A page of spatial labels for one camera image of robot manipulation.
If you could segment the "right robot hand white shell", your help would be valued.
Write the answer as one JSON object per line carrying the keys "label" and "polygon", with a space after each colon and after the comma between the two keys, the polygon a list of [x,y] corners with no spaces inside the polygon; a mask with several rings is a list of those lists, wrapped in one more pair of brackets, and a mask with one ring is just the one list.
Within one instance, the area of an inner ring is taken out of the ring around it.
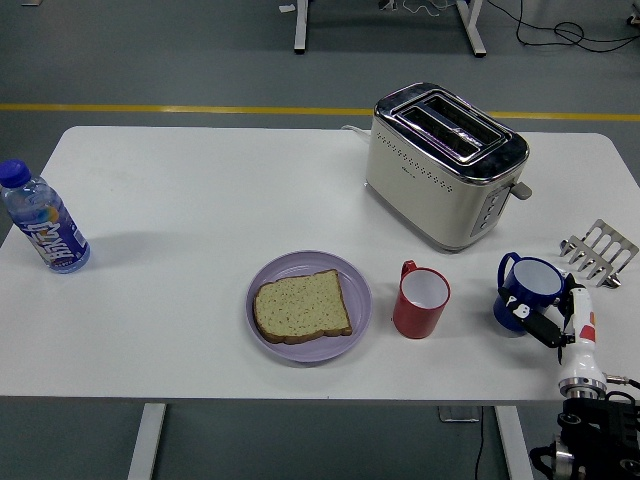
{"label": "right robot hand white shell", "polygon": [[606,378],[597,365],[596,320],[591,297],[586,287],[570,273],[557,307],[564,316],[558,326],[542,313],[532,309],[511,294],[498,289],[499,302],[524,330],[543,345],[558,350],[561,365],[558,388],[566,398],[598,399],[605,396]]}

